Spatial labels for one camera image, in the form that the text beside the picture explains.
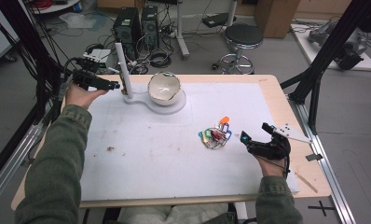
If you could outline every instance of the colorful small object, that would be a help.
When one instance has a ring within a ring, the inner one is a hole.
[[[223,117],[214,128],[208,128],[204,132],[199,132],[198,135],[202,143],[211,149],[223,147],[232,135],[228,122],[229,117]]]

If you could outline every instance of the cardboard box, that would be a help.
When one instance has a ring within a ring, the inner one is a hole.
[[[254,20],[264,37],[284,38],[300,0],[259,0]]]
[[[116,9],[122,7],[137,7],[142,11],[145,0],[98,0],[99,8]]]

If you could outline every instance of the metal stool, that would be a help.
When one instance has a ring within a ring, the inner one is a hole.
[[[264,39],[262,32],[255,26],[234,24],[226,28],[225,38],[236,52],[222,57],[212,65],[212,69],[221,67],[223,74],[254,74],[252,61],[241,55],[241,52],[243,49],[258,48]]]

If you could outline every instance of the orange object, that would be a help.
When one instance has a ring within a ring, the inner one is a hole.
[[[225,123],[228,123],[229,122],[229,117],[223,117],[221,120],[220,120],[220,123],[221,124],[225,124]]]

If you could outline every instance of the green sleeve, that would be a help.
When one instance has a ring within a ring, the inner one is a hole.
[[[302,223],[294,198],[283,177],[265,176],[255,202],[258,224]]]
[[[90,113],[67,105],[47,130],[25,181],[16,223],[77,223]]]

